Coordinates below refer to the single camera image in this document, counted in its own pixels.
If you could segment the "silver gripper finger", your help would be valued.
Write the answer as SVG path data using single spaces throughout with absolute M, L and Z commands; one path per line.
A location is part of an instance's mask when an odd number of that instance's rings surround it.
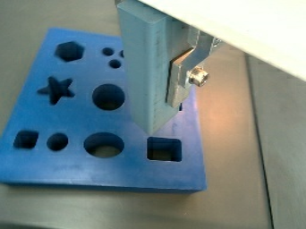
M 177 107 L 189 93 L 192 85 L 201 87 L 209 77 L 200 63 L 208 58 L 221 43 L 196 28 L 187 31 L 188 49 L 171 60 L 165 102 Z

